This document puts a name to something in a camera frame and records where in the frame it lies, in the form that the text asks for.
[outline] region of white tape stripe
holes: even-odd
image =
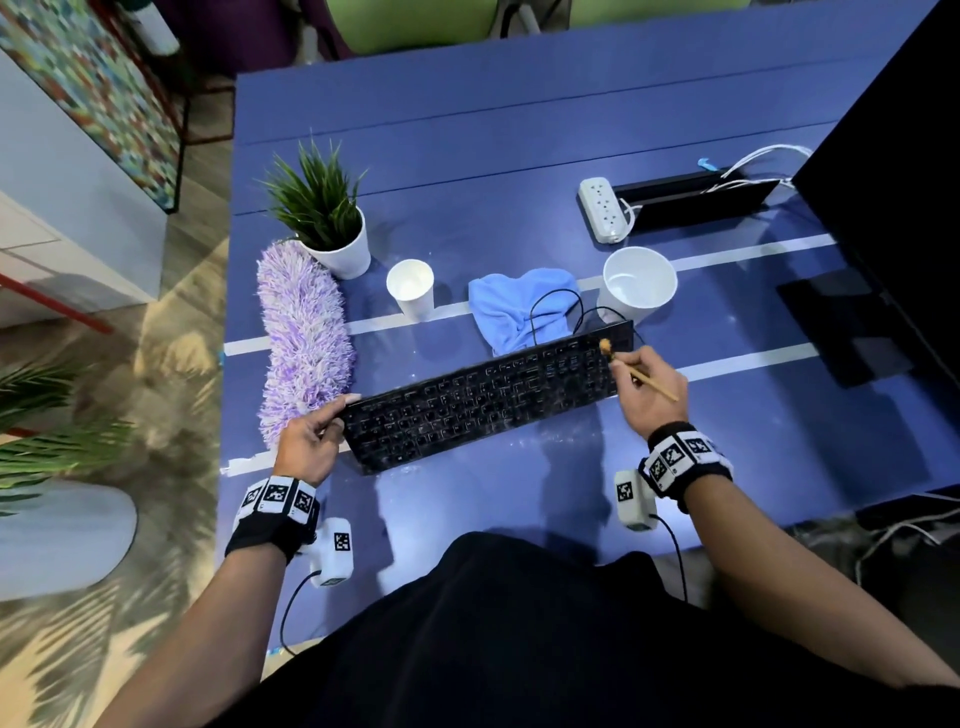
[[[742,356],[731,356],[728,359],[717,359],[716,361],[708,361],[704,364],[694,364],[690,367],[683,367],[679,371],[690,381],[697,381],[698,379],[709,379],[713,376],[747,372],[751,369],[759,369],[760,367],[770,367],[774,364],[784,364],[788,361],[797,361],[798,359],[809,359],[817,355],[817,350],[813,344],[798,344],[793,347],[771,349],[768,352],[746,353]],[[347,445],[346,442],[341,443],[340,452],[346,452],[347,450],[349,450],[349,445]],[[233,477],[234,475],[263,471],[272,468],[275,460],[275,452],[259,452],[253,457],[240,457],[230,460],[228,465],[220,470],[220,473],[227,477]]]
[[[797,251],[806,251],[812,248],[823,248],[826,245],[833,245],[833,238],[827,234],[811,235],[810,237],[798,237],[793,240],[783,240],[777,243],[763,243],[762,245],[751,245],[746,248],[734,248],[729,251],[719,251],[717,253],[707,253],[705,255],[692,255],[691,257],[682,257],[671,261],[673,267],[678,271],[689,271],[694,268],[707,268],[711,265],[722,265],[724,263],[735,263],[739,260],[752,260],[767,255],[780,255],[783,253],[795,253]],[[603,276],[592,276],[587,279],[580,279],[577,285],[582,291],[595,291],[603,284]],[[450,303],[448,305],[438,306],[430,321],[439,321],[440,319],[449,319],[455,316],[468,316],[470,313],[469,305],[466,301],[461,303]],[[371,331],[383,331],[387,328],[400,328],[412,326],[415,321],[411,321],[402,313],[392,313],[387,316],[377,316],[372,319],[361,319],[360,321],[351,321],[347,324],[347,331],[351,336],[358,333],[370,333]],[[226,356],[235,356],[240,353],[262,352],[270,348],[270,338],[267,336],[258,336],[255,339],[241,339],[240,341],[228,341],[224,344],[224,354]]]

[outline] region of black keyboard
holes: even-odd
[[[634,349],[619,322],[364,398],[340,417],[365,473],[380,473],[616,394],[600,339]]]

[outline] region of computer monitor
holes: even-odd
[[[935,362],[931,369],[960,384],[949,5],[933,8],[793,182],[891,318],[919,343],[909,353],[914,364]]]

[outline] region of person's left hand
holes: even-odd
[[[287,423],[280,433],[274,475],[286,475],[316,487],[330,475],[344,439],[337,415],[360,395],[340,395],[320,409]]]

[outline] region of large white planter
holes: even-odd
[[[357,208],[360,213],[360,234],[356,239],[341,248],[339,251],[325,253],[324,251],[315,251],[303,245],[303,249],[313,255],[325,268],[330,269],[330,273],[340,280],[355,279],[362,276],[370,268],[370,246],[367,244],[367,219],[363,216],[363,210]]]
[[[0,496],[0,601],[68,592],[95,584],[120,563],[136,531],[136,508],[123,491],[51,478]]]

